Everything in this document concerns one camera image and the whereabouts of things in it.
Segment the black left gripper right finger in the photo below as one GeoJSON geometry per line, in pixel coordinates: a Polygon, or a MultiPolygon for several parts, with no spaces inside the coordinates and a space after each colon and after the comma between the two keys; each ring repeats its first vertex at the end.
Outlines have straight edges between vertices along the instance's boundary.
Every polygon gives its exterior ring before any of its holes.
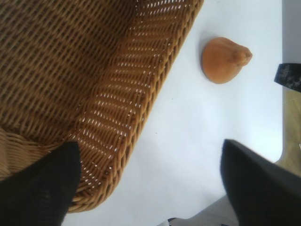
{"type": "Polygon", "coordinates": [[[221,177],[241,226],[299,226],[301,178],[226,139],[221,177]]]}

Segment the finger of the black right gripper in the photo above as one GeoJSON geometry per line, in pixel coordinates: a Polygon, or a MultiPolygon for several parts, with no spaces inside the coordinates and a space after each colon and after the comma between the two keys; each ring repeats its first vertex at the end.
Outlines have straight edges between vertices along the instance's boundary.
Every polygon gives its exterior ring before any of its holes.
{"type": "Polygon", "coordinates": [[[274,82],[295,91],[301,91],[301,64],[279,64],[274,82]]]}

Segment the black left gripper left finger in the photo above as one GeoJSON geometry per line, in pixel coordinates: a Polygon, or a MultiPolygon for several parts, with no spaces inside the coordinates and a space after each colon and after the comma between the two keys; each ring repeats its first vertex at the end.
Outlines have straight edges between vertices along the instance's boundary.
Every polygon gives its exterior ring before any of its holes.
{"type": "Polygon", "coordinates": [[[0,183],[2,226],[60,226],[81,177],[77,142],[67,142],[0,183]]]}

